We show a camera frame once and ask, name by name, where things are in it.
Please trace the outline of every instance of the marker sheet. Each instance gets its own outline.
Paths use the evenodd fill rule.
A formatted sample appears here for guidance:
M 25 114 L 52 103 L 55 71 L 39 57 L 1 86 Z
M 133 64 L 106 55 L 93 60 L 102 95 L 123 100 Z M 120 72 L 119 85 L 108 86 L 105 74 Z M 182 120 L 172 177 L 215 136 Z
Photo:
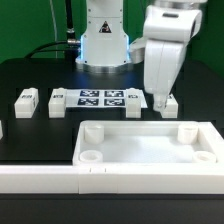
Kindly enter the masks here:
M 148 108 L 142 90 L 139 92 L 139 97 L 141 98 L 141 107 Z M 66 107 L 126 107 L 126 90 L 67 90 Z

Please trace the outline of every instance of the white plastic block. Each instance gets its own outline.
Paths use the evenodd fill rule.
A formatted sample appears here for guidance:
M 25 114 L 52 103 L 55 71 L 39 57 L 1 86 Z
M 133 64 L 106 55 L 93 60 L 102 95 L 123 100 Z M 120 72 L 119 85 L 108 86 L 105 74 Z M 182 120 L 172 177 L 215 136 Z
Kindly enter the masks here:
M 15 103 L 16 118 L 31 118 L 39 103 L 38 90 L 24 89 Z
M 177 118 L 178 116 L 178 103 L 173 94 L 167 98 L 165 109 L 161 112 L 162 118 Z
M 131 88 L 126 90 L 126 117 L 141 117 L 141 98 L 139 89 Z
M 0 166 L 2 194 L 78 193 L 78 170 L 72 166 Z
M 3 137 L 2 122 L 0 121 L 0 139 Z
M 50 118 L 63 118 L 66 111 L 66 92 L 64 88 L 54 89 L 48 103 Z

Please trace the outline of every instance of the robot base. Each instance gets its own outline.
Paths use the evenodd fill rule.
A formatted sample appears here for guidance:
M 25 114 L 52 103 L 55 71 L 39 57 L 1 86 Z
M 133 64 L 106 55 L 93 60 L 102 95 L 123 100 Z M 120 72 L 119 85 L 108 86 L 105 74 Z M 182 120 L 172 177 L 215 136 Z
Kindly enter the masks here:
M 127 62 L 126 64 L 119 65 L 119 66 L 93 66 L 84 64 L 81 61 L 76 60 L 76 68 L 78 70 L 83 70 L 92 73 L 120 73 L 123 71 L 130 71 L 133 68 L 133 64 Z

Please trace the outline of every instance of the white box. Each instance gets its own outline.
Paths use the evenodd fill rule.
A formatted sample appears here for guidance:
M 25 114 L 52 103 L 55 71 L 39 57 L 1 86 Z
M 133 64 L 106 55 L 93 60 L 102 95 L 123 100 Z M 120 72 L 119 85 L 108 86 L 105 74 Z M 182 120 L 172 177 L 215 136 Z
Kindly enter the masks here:
M 16 118 L 31 118 L 38 103 L 38 90 L 24 89 L 14 105 Z

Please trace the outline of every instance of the circular hole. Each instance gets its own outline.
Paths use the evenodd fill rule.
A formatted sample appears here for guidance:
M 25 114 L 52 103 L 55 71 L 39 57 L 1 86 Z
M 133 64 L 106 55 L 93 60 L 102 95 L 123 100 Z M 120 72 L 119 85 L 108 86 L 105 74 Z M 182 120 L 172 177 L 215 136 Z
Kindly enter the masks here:
M 103 155 L 101 152 L 96 150 L 87 150 L 80 154 L 80 161 L 82 162 L 102 162 Z

